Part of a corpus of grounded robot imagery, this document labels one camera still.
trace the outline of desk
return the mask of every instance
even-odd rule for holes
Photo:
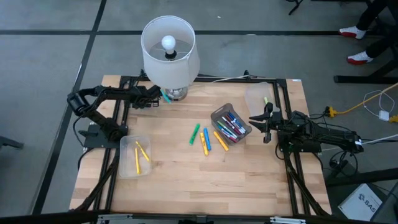
[[[102,85],[118,87],[119,80],[118,75],[105,75]],[[140,82],[140,85],[152,86],[152,83]],[[291,215],[285,165],[274,154],[276,138],[269,144],[263,144],[264,135],[253,128],[246,139],[225,152],[211,134],[212,151],[208,157],[203,154],[198,136],[193,146],[188,144],[197,123],[201,124],[201,130],[207,127],[213,132],[210,114],[225,103],[231,103],[240,117],[248,122],[250,115],[244,99],[248,85],[251,84],[195,82],[183,101],[169,105],[161,100],[158,108],[129,110],[129,135],[150,136],[152,173],[138,179],[118,176],[111,211]],[[308,113],[301,81],[287,80],[287,86],[292,110]],[[114,101],[110,100],[98,108],[100,113],[109,117],[112,117],[113,109]],[[70,208],[79,206],[96,185],[103,156],[104,149],[95,149],[82,159]],[[301,153],[301,156],[308,189],[323,209],[330,213],[319,161],[312,154]],[[104,208],[107,192],[106,185],[100,208]],[[299,210],[302,211],[298,188],[296,195]]]

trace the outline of table lamp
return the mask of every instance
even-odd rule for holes
[[[145,26],[141,47],[148,78],[170,99],[184,99],[200,67],[192,26],[176,16],[160,16]]]

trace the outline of white sneaker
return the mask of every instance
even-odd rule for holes
[[[366,51],[358,53],[356,55],[349,56],[347,62],[353,65],[363,65],[373,61],[373,58],[366,54]]]
[[[365,36],[366,30],[359,30],[356,26],[342,28],[338,31],[343,37],[355,37],[360,40]]]

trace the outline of gray basket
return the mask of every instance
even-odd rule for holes
[[[237,143],[233,142],[232,140],[230,140],[229,138],[227,138],[222,132],[221,130],[218,128],[218,123],[217,121],[221,121],[228,129],[231,130],[231,128],[224,122],[224,120],[221,117],[225,117],[228,112],[230,112],[238,121],[240,124],[242,124],[243,128],[246,130],[246,132],[242,135],[237,135],[238,138],[237,143],[240,142],[240,140],[242,140],[244,137],[246,137],[250,132],[251,132],[251,127],[248,126],[242,119],[241,117],[239,117],[239,115],[235,112],[233,106],[231,103],[227,103],[224,106],[218,108],[216,111],[214,111],[210,118],[211,118],[211,124],[213,125],[213,127],[216,129],[216,131],[218,132],[218,134],[223,138],[224,142],[226,142],[228,145],[233,146]]]

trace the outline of light bulb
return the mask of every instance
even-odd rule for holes
[[[167,54],[174,53],[175,39],[171,35],[164,36],[162,39],[162,47],[166,50]]]

